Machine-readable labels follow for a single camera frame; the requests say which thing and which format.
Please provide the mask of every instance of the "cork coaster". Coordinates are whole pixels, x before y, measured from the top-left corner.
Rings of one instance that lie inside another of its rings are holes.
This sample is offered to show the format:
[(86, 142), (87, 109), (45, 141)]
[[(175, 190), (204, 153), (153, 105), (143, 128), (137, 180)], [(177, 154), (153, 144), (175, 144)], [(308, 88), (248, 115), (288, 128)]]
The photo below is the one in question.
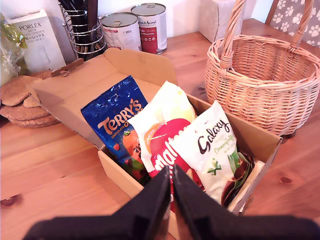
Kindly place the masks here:
[(7, 106), (15, 106), (21, 103), (29, 96), (29, 91), (25, 86), (34, 82), (35, 80), (42, 81), (42, 79), (38, 77), (21, 75), (3, 85), (0, 89), (2, 104)]
[(23, 128), (43, 128), (43, 127), (47, 127), (47, 126), (51, 126), (51, 125), (59, 123), (59, 121), (55, 117), (53, 117), (52, 115), (40, 117), (40, 118), (33, 119), (33, 120), (26, 120), (26, 121), (11, 120), (10, 118), (9, 118), (9, 120), (13, 124), (16, 124), (16, 125), (23, 127)]
[(32, 98), (32, 96), (28, 96), (24, 101), (23, 101), (23, 106), (26, 108), (35, 108), (35, 107), (40, 107), (40, 104)]
[(0, 115), (11, 120), (26, 121), (26, 120), (43, 118), (50, 115), (50, 113), (48, 113), (46, 110), (44, 110), (40, 106), (28, 108), (28, 107), (25, 107), (23, 103), (20, 103), (17, 106), (1, 105)]

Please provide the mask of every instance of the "wicker basket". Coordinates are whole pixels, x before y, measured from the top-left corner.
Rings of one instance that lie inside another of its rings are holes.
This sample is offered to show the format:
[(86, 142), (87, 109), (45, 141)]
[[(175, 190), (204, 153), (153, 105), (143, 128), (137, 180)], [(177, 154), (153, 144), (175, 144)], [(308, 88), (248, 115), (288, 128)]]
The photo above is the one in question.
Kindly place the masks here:
[(261, 36), (234, 37), (245, 0), (237, 0), (224, 39), (209, 48), (205, 89), (210, 103), (277, 135), (292, 134), (308, 119), (320, 88), (320, 59), (299, 48), (314, 0), (291, 43)]

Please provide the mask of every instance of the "basket handle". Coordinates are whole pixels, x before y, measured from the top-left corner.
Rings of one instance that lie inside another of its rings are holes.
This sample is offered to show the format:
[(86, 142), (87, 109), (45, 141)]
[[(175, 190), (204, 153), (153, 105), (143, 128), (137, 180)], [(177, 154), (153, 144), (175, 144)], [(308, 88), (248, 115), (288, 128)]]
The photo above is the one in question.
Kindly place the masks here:
[(305, 30), (306, 30), (306, 27), (309, 22), (312, 9), (314, 7), (314, 2), (315, 2), (315, 0), (305, 0), (305, 2), (304, 2), (303, 15), (300, 20), (298, 30), (293, 35), (293, 39), (290, 43), (290, 50), (292, 52), (294, 52), (294, 50), (299, 48), (299, 45), (300, 45), (301, 40), (305, 34)]
[[(231, 12), (231, 17), (226, 29), (223, 39), (223, 51), (220, 59), (220, 69), (225, 71), (232, 67), (232, 58), (234, 52), (232, 51), (234, 32), (238, 18), (240, 17), (241, 11), (244, 8), (246, 0), (236, 0), (234, 7)], [(306, 26), (309, 22), (311, 11), (314, 5), (314, 0), (305, 0), (303, 15), (298, 27), (298, 30), (293, 36), (293, 40), (290, 43), (290, 50), (294, 51), (301, 43), (302, 37), (305, 33)]]

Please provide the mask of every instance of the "white wall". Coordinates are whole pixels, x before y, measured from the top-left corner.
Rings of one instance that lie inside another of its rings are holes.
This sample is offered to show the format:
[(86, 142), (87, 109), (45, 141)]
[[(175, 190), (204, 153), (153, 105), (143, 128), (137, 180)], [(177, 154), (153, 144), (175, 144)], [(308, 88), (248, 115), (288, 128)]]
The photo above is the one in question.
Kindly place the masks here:
[[(99, 0), (98, 15), (129, 11), (133, 5), (150, 2), (147, 0)], [(198, 14), (201, 0), (157, 0), (166, 6), (167, 36), (179, 36), (198, 30)], [(247, 0), (245, 18), (265, 22), (272, 0)], [(26, 15), (45, 9), (63, 57), (67, 63), (75, 59), (68, 37), (62, 27), (63, 18), (56, 0), (1, 0), (1, 12), (9, 18)]]
[(273, 1), (274, 0), (256, 0), (251, 17), (265, 23)]

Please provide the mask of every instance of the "open cardboard box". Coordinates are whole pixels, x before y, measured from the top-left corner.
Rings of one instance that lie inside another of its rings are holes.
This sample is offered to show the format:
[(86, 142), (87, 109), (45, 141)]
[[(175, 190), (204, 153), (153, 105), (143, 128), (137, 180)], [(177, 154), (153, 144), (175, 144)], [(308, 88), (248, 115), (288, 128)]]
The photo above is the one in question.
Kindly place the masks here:
[[(166, 80), (177, 84), (173, 65), (168, 58), (110, 48), (72, 71), (69, 69), (64, 74), (33, 83), (30, 92), (43, 108), (97, 147), (105, 173), (133, 198), (143, 186), (114, 162), (113, 156), (80, 111), (87, 103), (128, 75), (133, 76), (148, 102)], [(188, 98), (198, 115), (210, 107), (210, 104), (196, 97), (188, 95)], [(238, 149), (264, 162), (254, 168), (228, 207), (229, 211), (238, 214), (274, 160), (281, 137), (232, 114), (227, 113), (227, 117), (237, 138)], [(170, 213), (168, 231), (176, 239), (179, 238), (176, 215), (173, 212)]]

